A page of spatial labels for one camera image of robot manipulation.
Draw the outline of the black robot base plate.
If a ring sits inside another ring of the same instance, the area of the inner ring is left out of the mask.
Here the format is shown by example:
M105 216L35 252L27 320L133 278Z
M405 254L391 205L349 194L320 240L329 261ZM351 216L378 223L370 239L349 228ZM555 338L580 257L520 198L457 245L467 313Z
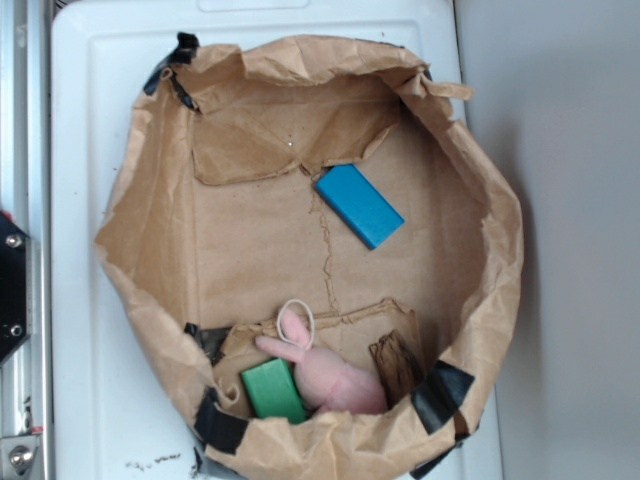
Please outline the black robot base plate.
M29 236L1 211L1 365L29 336L27 286Z

